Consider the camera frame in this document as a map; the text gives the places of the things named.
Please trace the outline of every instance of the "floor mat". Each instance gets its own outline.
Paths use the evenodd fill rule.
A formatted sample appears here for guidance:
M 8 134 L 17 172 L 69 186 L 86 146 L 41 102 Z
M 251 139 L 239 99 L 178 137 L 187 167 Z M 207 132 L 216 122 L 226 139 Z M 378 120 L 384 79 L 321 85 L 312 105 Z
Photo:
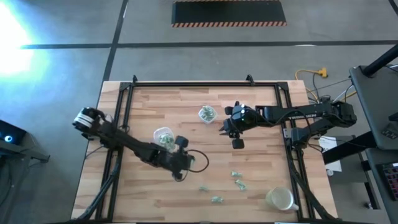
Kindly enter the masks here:
M 278 0 L 191 0 L 173 3 L 172 27 L 286 26 Z

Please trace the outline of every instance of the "black metal frame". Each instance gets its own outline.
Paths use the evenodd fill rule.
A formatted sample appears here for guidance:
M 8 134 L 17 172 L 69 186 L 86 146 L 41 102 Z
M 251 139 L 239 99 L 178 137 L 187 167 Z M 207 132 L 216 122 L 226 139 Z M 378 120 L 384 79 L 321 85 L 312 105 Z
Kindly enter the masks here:
M 122 128 L 128 127 L 128 116 L 126 116 L 126 114 L 129 114 L 134 88 L 135 87 L 160 87 L 160 86 L 162 86 L 162 87 L 165 87 L 165 86 L 166 87 L 172 87 L 172 86 L 241 86 L 241 87 L 268 86 L 268 87 L 274 88 L 274 90 L 275 90 L 277 106 L 283 107 L 282 98 L 281 98 L 281 94 L 280 94 L 281 91 L 283 91 L 283 93 L 285 95 L 287 106 L 292 106 L 292 102 L 290 99 L 290 93 L 289 93 L 289 86 L 288 86 L 287 82 L 254 82 L 251 75 L 248 75 L 246 78 L 246 81 L 242 81 L 242 82 L 137 82 L 137 78 L 136 78 L 136 76 L 134 76 L 132 82 L 122 82 L 120 84 L 118 101 L 116 103 L 116 109 L 115 109 L 115 115 L 114 115 L 115 125 L 118 125 L 118 123 L 119 123 L 119 114 L 120 114 L 120 110 L 121 110 L 121 103 L 123 100 L 123 94 L 126 90 L 128 90 L 128 95 L 127 95 L 125 116 L 123 119 L 123 124 L 121 126 Z M 290 121 L 290 125 L 295 127 L 295 121 Z M 286 128 L 286 124 L 282 123 L 281 128 L 283 131 L 283 129 Z M 102 181 L 101 186 L 104 184 L 104 182 L 106 181 L 106 179 L 109 176 L 109 171 L 111 169 L 111 159 L 112 159 L 112 155 L 113 155 L 114 151 L 118 151 L 118 159 L 121 159 L 123 157 L 123 148 L 108 150 L 108 154 L 107 154 L 105 165 L 104 165 L 103 181 Z M 287 155 L 289 155 L 291 153 L 290 149 L 287 147 L 286 144 L 285 144 L 285 151 L 286 151 Z M 308 185 L 307 173 L 305 171 L 305 164 L 304 164 L 302 154 L 300 152 L 296 152 L 296 153 L 297 153 L 297 158 L 298 158 L 298 166 L 299 166 L 300 175 L 301 175 L 303 181 Z M 301 220 L 304 219 L 304 217 L 303 217 L 303 211 L 302 211 L 301 203 L 300 203 L 299 188 L 297 187 L 297 183 L 292 176 L 292 172 L 290 169 L 290 166 L 292 164 L 289 162 L 287 164 L 289 166 L 290 180 L 292 183 L 292 191 L 293 191 L 294 200 L 298 205 L 300 205 L 299 210 L 296 211 L 297 220 L 300 222 Z M 101 203 L 99 203 L 99 205 L 97 206 L 95 219 L 89 220 L 90 222 L 93 222 L 93 223 L 95 223 L 95 222 L 98 222 L 98 223 L 112 222 L 114 206 L 116 203 L 116 193 L 118 190 L 120 169 L 121 169 L 121 166 L 119 167 L 118 174 L 113 182 L 110 203 L 109 203 L 109 208 L 108 208 L 108 216 L 106 218 L 102 217 L 102 212 L 103 212 L 104 208 L 103 208 L 103 201 L 101 201 Z M 307 201 L 309 220 L 316 222 L 317 220 L 315 219 L 314 209 L 313 209 L 311 203 L 309 202 L 308 198 L 306 196 L 305 196 L 305 198 Z

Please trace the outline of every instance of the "wooden table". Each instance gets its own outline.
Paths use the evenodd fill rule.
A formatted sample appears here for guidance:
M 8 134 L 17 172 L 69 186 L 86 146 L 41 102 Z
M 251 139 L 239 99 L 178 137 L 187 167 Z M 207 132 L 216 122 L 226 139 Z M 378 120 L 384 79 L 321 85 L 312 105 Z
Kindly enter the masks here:
M 293 106 L 307 105 L 303 81 L 288 81 Z M 114 114 L 120 82 L 104 82 L 98 109 Z M 296 221 L 294 212 L 279 212 L 266 205 L 266 193 L 277 186 L 291 189 L 286 153 L 280 126 L 255 128 L 244 132 L 244 149 L 233 149 L 231 139 L 219 136 L 227 116 L 225 106 L 239 100 L 248 106 L 276 105 L 270 87 L 145 87 L 134 88 L 129 114 L 130 135 L 141 141 L 153 141 L 157 128 L 169 127 L 174 135 L 189 139 L 189 149 L 206 153 L 210 165 L 206 171 L 189 173 L 185 181 L 176 182 L 171 173 L 140 162 L 133 152 L 124 150 L 114 222 L 273 222 Z M 204 124 L 198 117 L 203 105 L 217 110 L 218 117 Z M 305 126 L 298 121 L 297 126 Z M 88 151 L 99 142 L 90 142 Z M 330 214 L 337 217 L 322 155 L 304 149 L 310 188 Z M 205 165 L 204 158 L 193 153 L 193 169 Z M 72 218 L 83 213 L 98 193 L 106 157 L 101 149 L 85 160 L 76 195 Z M 231 171 L 243 173 L 247 191 L 239 191 Z M 199 191 L 201 186 L 209 192 Z M 212 196 L 224 198 L 222 204 L 211 203 Z M 305 200 L 301 193 L 302 207 Z

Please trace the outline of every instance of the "green object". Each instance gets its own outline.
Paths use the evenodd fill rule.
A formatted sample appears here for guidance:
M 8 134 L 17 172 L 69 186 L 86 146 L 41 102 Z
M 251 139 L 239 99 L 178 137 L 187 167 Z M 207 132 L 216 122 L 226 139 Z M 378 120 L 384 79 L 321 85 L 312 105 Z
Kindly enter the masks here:
M 201 186 L 201 187 L 199 188 L 199 190 L 204 191 L 204 192 L 209 191 L 209 189 L 208 189 L 207 187 L 205 187 L 205 186 Z
M 213 196 L 211 198 L 211 202 L 213 203 L 223 203 L 224 199 L 222 197 L 219 196 Z
M 159 144 L 160 146 L 163 146 L 170 151 L 174 150 L 175 148 L 174 138 L 169 133 L 165 133 L 159 136 Z
M 235 184 L 241 189 L 241 191 L 246 190 L 246 185 L 241 180 L 235 180 Z
M 216 116 L 214 109 L 210 106 L 203 106 L 201 109 L 200 117 L 209 122 Z
M 232 176 L 232 177 L 242 177 L 242 173 L 232 171 L 232 172 L 231 172 L 231 176 Z

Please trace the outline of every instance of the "gray floor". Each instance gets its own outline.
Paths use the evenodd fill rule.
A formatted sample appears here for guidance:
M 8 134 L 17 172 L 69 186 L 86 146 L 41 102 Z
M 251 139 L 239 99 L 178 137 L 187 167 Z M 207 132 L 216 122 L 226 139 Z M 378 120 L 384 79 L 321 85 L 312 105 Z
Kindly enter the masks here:
M 5 1 L 28 38 L 20 44 L 111 43 L 122 0 Z M 169 0 L 130 0 L 120 43 L 208 41 L 394 40 L 397 15 L 387 0 L 282 0 L 288 26 L 258 28 L 173 29 Z M 15 39 L 12 32 L 2 37 Z M 348 69 L 367 64 L 390 45 L 329 47 L 220 47 L 118 49 L 110 80 L 291 80 L 298 69 L 328 69 L 317 86 L 348 78 Z M 80 108 L 96 106 L 109 49 L 22 50 L 0 58 L 0 119 L 32 133 L 51 160 L 31 168 L 10 223 L 68 220 L 72 212 L 87 142 L 71 125 Z M 12 60 L 14 68 L 6 72 Z M 312 75 L 300 74 L 312 87 Z M 351 83 L 320 90 L 336 97 Z M 358 116 L 350 128 L 330 135 L 369 130 L 356 96 L 349 98 Z M 384 210 L 366 210 L 364 187 L 332 185 L 338 214 L 348 221 L 388 223 Z

